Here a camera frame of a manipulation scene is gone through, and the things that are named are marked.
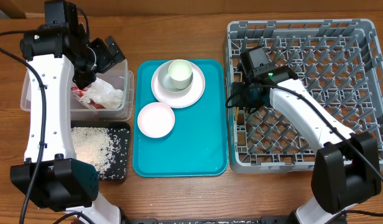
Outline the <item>white napkin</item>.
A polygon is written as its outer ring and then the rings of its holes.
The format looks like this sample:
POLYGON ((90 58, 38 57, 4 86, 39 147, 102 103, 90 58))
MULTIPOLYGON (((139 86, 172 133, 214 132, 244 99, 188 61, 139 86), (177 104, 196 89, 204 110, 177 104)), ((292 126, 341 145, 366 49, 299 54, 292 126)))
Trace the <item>white napkin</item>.
POLYGON ((90 87, 81 92, 79 101, 88 108, 117 109, 122 105, 124 92, 115 89, 110 83, 97 78, 90 87))

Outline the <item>red snack wrapper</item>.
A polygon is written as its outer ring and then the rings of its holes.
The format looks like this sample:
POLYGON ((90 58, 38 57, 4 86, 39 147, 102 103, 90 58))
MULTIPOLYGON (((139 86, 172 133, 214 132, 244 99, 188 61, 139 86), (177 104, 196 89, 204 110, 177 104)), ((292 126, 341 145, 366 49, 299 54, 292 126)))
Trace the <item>red snack wrapper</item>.
POLYGON ((77 86, 71 87, 71 91, 73 96, 79 101, 83 106, 85 106, 88 109, 104 109, 104 107, 101 104, 95 103, 93 100, 90 100, 89 102, 82 101, 81 97, 84 96, 85 92, 88 90, 88 87, 85 87, 84 89, 79 89, 77 86))

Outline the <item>pale green cup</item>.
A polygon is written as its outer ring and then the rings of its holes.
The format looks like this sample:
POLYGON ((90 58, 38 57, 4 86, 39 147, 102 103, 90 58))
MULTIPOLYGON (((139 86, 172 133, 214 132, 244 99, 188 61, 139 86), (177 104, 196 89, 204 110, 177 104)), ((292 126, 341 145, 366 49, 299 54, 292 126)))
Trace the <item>pale green cup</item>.
POLYGON ((169 65, 168 74, 176 89, 186 89, 192 82, 192 65, 187 60, 174 60, 169 65))

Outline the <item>small white dish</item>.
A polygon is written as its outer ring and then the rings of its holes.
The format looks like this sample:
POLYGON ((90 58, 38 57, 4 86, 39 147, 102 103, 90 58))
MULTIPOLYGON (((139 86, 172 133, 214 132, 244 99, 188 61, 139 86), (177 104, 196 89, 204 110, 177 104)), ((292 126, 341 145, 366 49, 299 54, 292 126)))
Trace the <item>small white dish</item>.
POLYGON ((175 114, 171 107, 161 102, 145 105, 137 117, 139 130, 149 138, 168 135, 175 125, 175 114))

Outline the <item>grey shallow bowl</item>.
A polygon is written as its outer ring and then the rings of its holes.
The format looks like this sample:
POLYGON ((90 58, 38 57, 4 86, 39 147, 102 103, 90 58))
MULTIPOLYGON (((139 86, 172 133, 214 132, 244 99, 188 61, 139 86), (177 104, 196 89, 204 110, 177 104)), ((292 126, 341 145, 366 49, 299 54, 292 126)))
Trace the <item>grey shallow bowl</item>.
POLYGON ((180 94, 190 89, 193 75, 190 75, 186 80, 178 81, 173 79, 167 68, 162 68, 158 74, 160 86, 169 93, 180 94))

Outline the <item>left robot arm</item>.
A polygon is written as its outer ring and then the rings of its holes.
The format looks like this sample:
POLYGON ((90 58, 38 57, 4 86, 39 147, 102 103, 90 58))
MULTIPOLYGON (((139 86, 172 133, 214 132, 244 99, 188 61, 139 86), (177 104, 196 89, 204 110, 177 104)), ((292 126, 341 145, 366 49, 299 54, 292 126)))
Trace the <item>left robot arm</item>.
POLYGON ((45 23, 21 40, 32 97, 30 131, 24 163, 11 167, 11 182, 39 208, 87 223, 126 223, 123 211, 99 192, 95 167, 76 158, 70 114, 71 86, 87 87, 124 54, 112 37, 90 40, 73 3, 46 1, 44 8, 45 23))

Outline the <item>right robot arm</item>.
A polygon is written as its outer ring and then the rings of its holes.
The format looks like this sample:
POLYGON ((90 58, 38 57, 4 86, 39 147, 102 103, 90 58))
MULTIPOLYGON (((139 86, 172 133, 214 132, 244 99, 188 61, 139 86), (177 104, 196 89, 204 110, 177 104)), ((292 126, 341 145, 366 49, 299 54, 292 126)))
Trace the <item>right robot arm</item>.
POLYGON ((379 195, 383 184, 375 138, 356 134, 327 112, 288 66, 275 68, 261 46, 240 54, 241 82, 233 83, 227 108, 282 113, 315 152, 312 198, 287 223, 346 223, 353 206, 379 195))

